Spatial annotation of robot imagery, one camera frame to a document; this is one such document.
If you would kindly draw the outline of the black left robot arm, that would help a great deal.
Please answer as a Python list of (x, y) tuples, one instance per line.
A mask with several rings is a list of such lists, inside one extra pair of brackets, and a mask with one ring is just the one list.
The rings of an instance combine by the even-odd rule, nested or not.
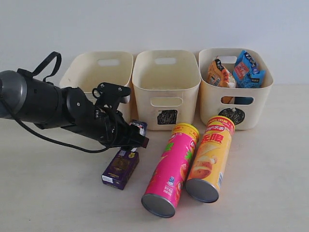
[(146, 148), (149, 139), (118, 111), (129, 87), (103, 82), (91, 102), (79, 87), (59, 88), (15, 71), (0, 73), (0, 116), (44, 129), (62, 128), (106, 147)]

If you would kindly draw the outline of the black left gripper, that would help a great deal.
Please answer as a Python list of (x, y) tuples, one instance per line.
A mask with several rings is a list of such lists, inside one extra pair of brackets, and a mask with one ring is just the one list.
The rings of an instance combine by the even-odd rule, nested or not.
[(71, 125), (66, 130), (93, 139), (106, 147), (146, 148), (149, 138), (125, 122), (117, 109), (92, 105), (78, 87), (66, 88), (66, 107)]

